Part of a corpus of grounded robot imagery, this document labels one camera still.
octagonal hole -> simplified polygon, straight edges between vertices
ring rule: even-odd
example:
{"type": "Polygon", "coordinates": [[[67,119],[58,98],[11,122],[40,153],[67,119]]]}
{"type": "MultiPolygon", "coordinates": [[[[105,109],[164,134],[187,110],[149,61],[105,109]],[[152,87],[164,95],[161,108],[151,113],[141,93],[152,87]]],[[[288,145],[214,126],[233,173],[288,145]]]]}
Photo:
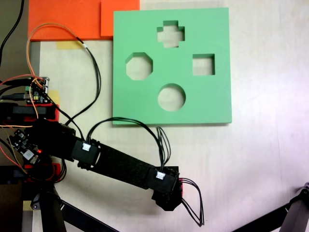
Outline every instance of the octagonal hole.
{"type": "Polygon", "coordinates": [[[162,109],[166,111],[177,111],[185,103],[185,92],[177,84],[167,84],[159,92],[158,102],[162,109]]]}
{"type": "Polygon", "coordinates": [[[153,60],[144,52],[134,52],[126,59],[126,74],[134,81],[145,80],[153,72],[153,60]]]}

white connector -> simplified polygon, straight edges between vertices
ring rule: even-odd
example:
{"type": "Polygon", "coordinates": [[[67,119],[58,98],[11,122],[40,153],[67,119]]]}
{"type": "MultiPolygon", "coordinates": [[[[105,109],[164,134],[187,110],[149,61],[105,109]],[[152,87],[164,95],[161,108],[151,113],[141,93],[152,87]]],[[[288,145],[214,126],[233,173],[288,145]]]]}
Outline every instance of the white connector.
{"type": "Polygon", "coordinates": [[[83,143],[83,150],[84,151],[90,151],[90,148],[91,148],[90,144],[83,143]]]}
{"type": "Polygon", "coordinates": [[[156,178],[160,179],[160,180],[163,180],[165,177],[165,173],[161,173],[161,172],[157,172],[156,173],[156,178]]]}

circular hole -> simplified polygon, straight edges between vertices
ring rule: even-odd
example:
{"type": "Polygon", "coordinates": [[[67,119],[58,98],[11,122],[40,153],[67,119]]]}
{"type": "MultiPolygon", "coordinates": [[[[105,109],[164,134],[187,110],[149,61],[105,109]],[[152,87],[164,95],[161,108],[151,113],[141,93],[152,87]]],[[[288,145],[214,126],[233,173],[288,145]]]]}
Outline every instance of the circular hole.
{"type": "Polygon", "coordinates": [[[166,111],[179,110],[185,103],[185,92],[177,84],[167,84],[161,88],[158,102],[166,111]]]}

square hole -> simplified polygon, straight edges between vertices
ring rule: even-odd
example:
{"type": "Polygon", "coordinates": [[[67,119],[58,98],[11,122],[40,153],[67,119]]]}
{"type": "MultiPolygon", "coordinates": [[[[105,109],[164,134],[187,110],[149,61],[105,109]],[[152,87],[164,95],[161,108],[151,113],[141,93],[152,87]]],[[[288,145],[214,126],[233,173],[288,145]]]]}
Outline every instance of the square hole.
{"type": "Polygon", "coordinates": [[[215,75],[214,54],[193,55],[193,75],[215,75]]]}

yellow tape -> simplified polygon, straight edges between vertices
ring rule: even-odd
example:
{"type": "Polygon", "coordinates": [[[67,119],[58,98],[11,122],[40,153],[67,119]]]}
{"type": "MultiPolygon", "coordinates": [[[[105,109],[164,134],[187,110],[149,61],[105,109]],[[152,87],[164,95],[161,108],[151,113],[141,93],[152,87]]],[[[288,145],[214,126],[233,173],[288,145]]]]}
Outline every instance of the yellow tape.
{"type": "Polygon", "coordinates": [[[57,50],[74,50],[74,49],[83,49],[83,45],[79,41],[57,41],[56,42],[57,50]]]}
{"type": "Polygon", "coordinates": [[[32,211],[30,204],[31,201],[23,201],[23,211],[32,211]]]}
{"type": "Polygon", "coordinates": [[[49,90],[48,96],[57,104],[60,105],[60,97],[58,90],[49,90]]]}

